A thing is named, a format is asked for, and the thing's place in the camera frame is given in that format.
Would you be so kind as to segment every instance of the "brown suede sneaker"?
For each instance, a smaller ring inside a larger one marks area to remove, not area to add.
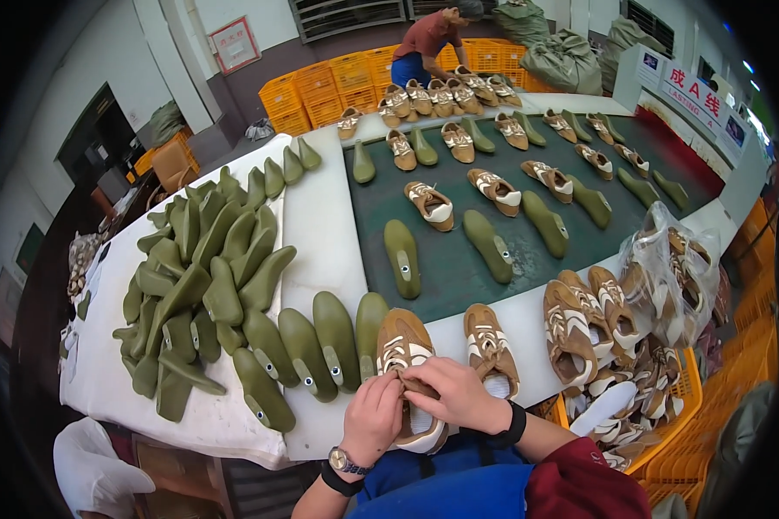
[[[560,272],[557,279],[568,286],[577,297],[577,300],[580,301],[583,315],[586,316],[586,324],[589,326],[589,338],[595,351],[595,357],[600,360],[609,355],[609,351],[615,343],[615,338],[612,336],[612,330],[609,329],[609,325],[605,322],[603,309],[600,307],[600,302],[595,295],[592,294],[592,289],[587,287],[574,271],[564,270]]]
[[[597,375],[597,358],[580,301],[568,286],[552,279],[542,298],[542,314],[550,365],[562,384],[592,382]]]
[[[612,180],[612,162],[603,153],[594,151],[585,144],[574,144],[574,151],[594,166],[603,180]]]
[[[450,154],[457,161],[471,163],[476,158],[473,139],[461,125],[444,123],[444,126],[442,126],[442,139],[444,139],[444,143],[450,149]]]
[[[409,95],[395,83],[387,85],[384,90],[384,99],[387,101],[387,106],[393,109],[398,117],[406,117],[413,110]]]
[[[378,329],[375,363],[378,375],[396,370],[401,375],[406,368],[420,365],[429,357],[435,356],[433,343],[425,325],[411,311],[394,308],[384,317]],[[438,398],[435,390],[417,380],[401,378],[404,390],[416,391]],[[404,416],[401,432],[395,438],[399,449],[418,454],[434,454],[447,440],[447,427],[418,410],[409,401],[404,402]]]
[[[453,228],[453,203],[441,192],[416,180],[404,186],[404,194],[436,230],[446,233]]]
[[[430,100],[430,94],[418,83],[418,80],[411,79],[407,81],[407,94],[413,102],[413,108],[421,115],[430,115],[433,113],[433,101]]]
[[[464,313],[464,335],[470,367],[476,369],[488,393],[510,400],[519,392],[519,374],[508,338],[490,306],[475,304]]]
[[[562,118],[562,115],[555,114],[553,109],[549,108],[546,111],[545,115],[542,116],[542,122],[556,130],[563,139],[572,144],[577,144],[577,134],[574,133],[574,129]]]
[[[496,126],[508,144],[517,150],[525,151],[528,149],[528,136],[516,119],[508,117],[504,112],[499,112],[496,119],[493,120],[493,125]]]
[[[387,133],[387,145],[392,150],[392,154],[395,155],[395,165],[399,170],[412,171],[418,165],[418,161],[415,159],[415,153],[409,146],[407,136],[402,134],[398,130],[390,130]]]
[[[510,183],[505,182],[498,175],[474,168],[467,172],[467,180],[489,200],[492,200],[497,209],[505,216],[514,218],[519,214],[522,193],[515,190]]]

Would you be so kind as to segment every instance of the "metal grille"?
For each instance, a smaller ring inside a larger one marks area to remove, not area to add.
[[[289,0],[303,43],[406,19],[403,0]]]
[[[418,20],[428,14],[435,13],[439,9],[449,7],[450,4],[449,0],[407,0],[409,18]],[[484,18],[487,19],[491,17],[491,9],[499,5],[499,2],[497,0],[482,0],[482,5],[485,7]]]
[[[654,37],[664,47],[666,56],[672,57],[672,46],[675,43],[675,32],[660,18],[647,11],[643,6],[628,0],[626,2],[626,17],[633,20],[643,32]]]

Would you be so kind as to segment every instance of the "worker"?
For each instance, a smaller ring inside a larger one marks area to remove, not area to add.
[[[292,519],[340,519],[356,493],[347,518],[650,516],[644,489],[609,468],[591,439],[491,396],[469,366],[430,357],[397,373],[371,377],[358,389],[341,445],[330,453],[343,452],[349,470],[323,462]],[[430,385],[439,400],[403,390],[399,377]],[[386,452],[401,430],[402,394],[465,430],[433,456]]]
[[[115,447],[112,439],[120,440]],[[111,438],[89,417],[70,423],[58,434],[52,457],[58,487],[75,519],[130,519],[135,516],[135,494],[157,489],[219,502],[212,467],[208,467],[209,485],[135,467],[129,439]]]
[[[458,62],[468,68],[467,51],[462,46],[458,27],[477,22],[484,15],[482,0],[452,0],[446,7],[418,20],[404,36],[404,41],[392,56],[392,82],[406,87],[411,79],[427,88],[432,76],[441,80],[453,77],[436,63],[442,48],[450,43],[456,51]]]

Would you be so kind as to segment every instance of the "black wristband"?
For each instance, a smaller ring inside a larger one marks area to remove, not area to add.
[[[364,487],[363,479],[354,483],[345,482],[341,479],[341,475],[335,472],[332,465],[326,460],[321,465],[321,477],[323,478],[323,483],[332,490],[341,493],[343,497],[352,497]]]

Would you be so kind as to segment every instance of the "plastic bag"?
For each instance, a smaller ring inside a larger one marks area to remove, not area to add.
[[[717,229],[694,234],[660,201],[646,213],[643,229],[621,244],[626,300],[652,319],[652,334],[665,345],[693,346],[709,323],[720,248]]]

